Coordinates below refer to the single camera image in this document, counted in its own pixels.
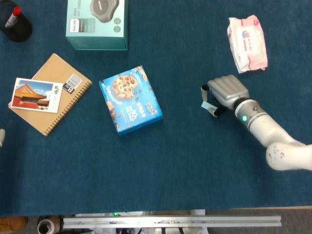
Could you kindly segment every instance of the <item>blue table mat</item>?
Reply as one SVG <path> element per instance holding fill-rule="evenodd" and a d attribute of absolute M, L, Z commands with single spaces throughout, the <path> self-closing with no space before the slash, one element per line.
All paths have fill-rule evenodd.
<path fill-rule="evenodd" d="M 33 25 L 22 43 L 0 33 L 0 215 L 312 205 L 312 172 L 279 172 L 233 112 L 211 117 L 200 86 L 233 74 L 291 136 L 312 142 L 310 0 L 130 0 L 128 51 L 75 51 L 65 0 L 16 0 Z M 239 75 L 228 17 L 255 14 L 269 60 Z M 16 77 L 56 53 L 93 86 L 50 136 L 8 109 Z M 116 133 L 98 81 L 143 65 L 164 119 Z"/>

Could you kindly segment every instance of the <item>barcode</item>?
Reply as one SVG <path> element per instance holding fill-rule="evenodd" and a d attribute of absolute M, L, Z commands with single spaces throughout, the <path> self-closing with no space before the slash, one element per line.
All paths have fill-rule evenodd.
<path fill-rule="evenodd" d="M 82 79 L 73 74 L 70 79 L 67 81 L 67 84 L 72 86 L 73 88 L 77 88 L 77 86 L 82 82 Z"/>

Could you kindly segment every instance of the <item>barcode sticker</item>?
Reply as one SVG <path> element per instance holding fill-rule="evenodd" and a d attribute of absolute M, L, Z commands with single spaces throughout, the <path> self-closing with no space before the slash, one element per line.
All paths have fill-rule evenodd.
<path fill-rule="evenodd" d="M 68 93 L 72 94 L 75 89 L 80 85 L 82 79 L 72 74 L 67 82 L 63 85 L 63 89 L 66 90 Z"/>

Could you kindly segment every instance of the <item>teal box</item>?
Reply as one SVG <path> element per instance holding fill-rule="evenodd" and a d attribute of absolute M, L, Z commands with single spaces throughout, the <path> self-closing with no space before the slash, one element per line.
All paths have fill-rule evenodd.
<path fill-rule="evenodd" d="M 99 82 L 120 135 L 162 119 L 162 112 L 142 66 Z"/>
<path fill-rule="evenodd" d="M 68 0 L 66 38 L 76 50 L 128 50 L 128 0 Z"/>

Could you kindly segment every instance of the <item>postcard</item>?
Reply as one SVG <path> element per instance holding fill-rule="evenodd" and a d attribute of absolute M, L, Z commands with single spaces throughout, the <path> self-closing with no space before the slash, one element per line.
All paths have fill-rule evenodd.
<path fill-rule="evenodd" d="M 16 78 L 11 107 L 57 113 L 62 83 Z"/>

